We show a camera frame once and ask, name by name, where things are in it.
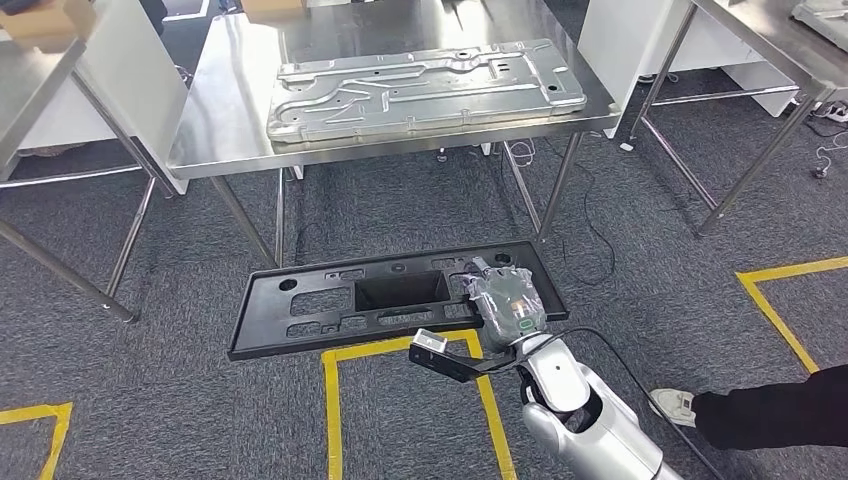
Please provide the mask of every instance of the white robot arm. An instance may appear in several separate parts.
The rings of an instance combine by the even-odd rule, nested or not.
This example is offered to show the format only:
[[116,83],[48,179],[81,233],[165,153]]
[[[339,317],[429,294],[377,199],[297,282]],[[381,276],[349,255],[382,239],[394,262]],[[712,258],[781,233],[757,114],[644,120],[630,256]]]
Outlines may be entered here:
[[562,339],[545,331],[545,313],[520,268],[491,268],[475,258],[479,275],[466,288],[483,317],[487,347],[503,353],[479,360],[445,351],[447,340],[419,330],[411,361],[466,382],[504,368],[521,379],[524,424],[551,454],[584,480],[680,480],[639,420],[601,378],[578,363]]

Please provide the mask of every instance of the yellow floor marking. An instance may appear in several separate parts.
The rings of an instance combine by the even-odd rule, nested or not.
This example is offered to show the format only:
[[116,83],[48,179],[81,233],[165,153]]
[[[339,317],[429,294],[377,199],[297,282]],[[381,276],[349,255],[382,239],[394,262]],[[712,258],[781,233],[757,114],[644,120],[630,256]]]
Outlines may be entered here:
[[56,417],[56,426],[53,427],[53,440],[50,442],[50,455],[48,455],[44,467],[41,468],[39,480],[51,480],[53,478],[53,472],[56,471],[56,464],[59,461],[59,452],[62,451],[62,444],[65,443],[65,435],[68,433],[73,406],[73,403],[36,405],[0,412],[0,425]]
[[[441,333],[440,335],[450,341],[465,340],[472,357],[483,357],[483,348],[480,346],[480,340],[477,338],[476,331],[462,330]],[[406,350],[409,348],[411,342],[412,337],[395,338],[382,342],[328,350],[321,355],[321,362],[324,364],[324,384],[327,389],[327,469],[329,480],[342,479],[342,420],[338,363],[354,358]],[[486,421],[489,425],[489,434],[492,437],[492,445],[498,459],[501,478],[503,480],[517,480],[518,477],[515,474],[515,466],[512,463],[512,455],[509,452],[506,433],[504,432],[500,412],[498,412],[498,405],[495,401],[492,382],[488,377],[478,378],[477,388],[480,390],[483,410],[486,412]]]
[[772,325],[774,325],[777,331],[780,332],[786,340],[786,343],[788,343],[789,347],[792,348],[792,351],[798,355],[798,358],[801,359],[801,363],[804,364],[804,367],[806,367],[810,373],[815,373],[820,370],[818,364],[816,364],[813,357],[811,357],[809,352],[807,352],[807,349],[801,345],[801,342],[798,341],[798,337],[792,333],[792,330],[786,325],[786,322],[780,318],[777,311],[771,306],[768,300],[766,300],[763,292],[761,292],[757,287],[757,283],[768,280],[778,280],[781,278],[797,277],[799,275],[806,275],[809,273],[827,272],[829,270],[846,267],[848,267],[848,257],[839,257],[821,260],[818,262],[787,265],[785,267],[767,268],[756,272],[736,274],[736,277],[739,278],[742,286],[745,287],[745,290],[748,291],[748,294],[751,295],[751,298],[754,299],[754,302],[758,307],[760,307],[760,310],[763,311],[765,316],[771,321]]

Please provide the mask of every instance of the black pants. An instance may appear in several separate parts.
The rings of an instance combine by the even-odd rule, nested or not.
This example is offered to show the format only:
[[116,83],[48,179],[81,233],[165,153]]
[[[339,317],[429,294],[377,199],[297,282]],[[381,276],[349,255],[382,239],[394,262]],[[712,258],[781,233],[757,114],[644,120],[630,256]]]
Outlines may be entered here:
[[848,447],[848,365],[804,383],[704,393],[692,402],[698,431],[716,448]]

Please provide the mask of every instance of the stainless steel table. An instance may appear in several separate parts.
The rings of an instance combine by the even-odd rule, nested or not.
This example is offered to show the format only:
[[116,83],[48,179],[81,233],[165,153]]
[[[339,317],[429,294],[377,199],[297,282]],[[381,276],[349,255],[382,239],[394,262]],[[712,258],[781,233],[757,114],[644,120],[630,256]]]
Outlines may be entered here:
[[[631,140],[639,124],[660,142],[665,152],[686,180],[695,188],[701,199],[710,208],[710,215],[698,232],[708,232],[759,173],[784,141],[801,126],[810,114],[816,102],[848,100],[848,53],[832,44],[808,26],[792,18],[792,9],[800,0],[691,0],[683,22],[680,25],[671,47],[665,56],[660,73],[654,82],[648,97],[630,130]],[[689,169],[669,141],[660,133],[656,125],[646,116],[653,106],[678,103],[716,100],[739,96],[754,96],[784,88],[766,88],[751,91],[737,91],[717,94],[694,95],[657,101],[660,89],[677,55],[683,39],[692,23],[692,18],[700,8],[710,14],[719,23],[768,60],[775,68],[789,77],[801,90],[803,97],[789,119],[774,136],[771,143],[742,177],[733,185],[723,200],[717,202]]]
[[62,83],[68,78],[75,82],[137,164],[52,177],[5,181],[0,182],[0,189],[80,180],[141,169],[147,171],[150,174],[150,180],[118,261],[113,268],[109,284],[105,292],[101,291],[44,247],[23,235],[11,223],[2,219],[0,219],[0,236],[94,298],[98,304],[121,320],[131,321],[135,318],[132,312],[115,301],[114,296],[138,236],[154,185],[159,185],[166,195],[173,192],[169,189],[170,184],[167,181],[161,181],[162,177],[159,176],[155,165],[144,157],[138,146],[121,129],[105,105],[99,101],[85,79],[74,70],[77,61],[84,52],[85,44],[80,40],[68,42],[67,48],[59,53],[43,53],[35,48],[22,48],[11,41],[0,42],[0,165],[6,165],[15,155],[18,146],[30,128],[38,120],[39,115],[49,104]]
[[[299,144],[272,143],[265,134],[271,94],[282,63],[396,54],[548,38],[563,54],[588,97],[580,112],[404,134],[369,135]],[[281,264],[282,213],[275,254],[259,237],[224,175],[385,156],[445,147],[572,133],[549,208],[538,220],[523,195],[540,238],[549,231],[568,166],[582,133],[611,128],[621,115],[609,93],[544,0],[390,0],[316,7],[299,18],[251,23],[245,15],[217,17],[183,112],[168,167],[177,178],[212,177],[239,223],[269,266]],[[518,168],[512,169],[524,194]],[[278,208],[285,204],[285,184]]]

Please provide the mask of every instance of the black plastic tray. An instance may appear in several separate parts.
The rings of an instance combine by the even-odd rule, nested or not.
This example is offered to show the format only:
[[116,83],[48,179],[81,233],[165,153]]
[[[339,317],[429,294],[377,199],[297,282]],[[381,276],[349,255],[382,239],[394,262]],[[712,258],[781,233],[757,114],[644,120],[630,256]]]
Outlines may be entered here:
[[[475,256],[492,266],[529,269],[548,320],[568,318],[533,244],[512,242],[254,273],[227,356],[245,360],[351,345],[412,335],[419,328],[480,328],[483,321],[459,282]],[[322,302],[311,305],[309,299],[327,293],[339,305],[292,315],[293,302],[320,310]]]

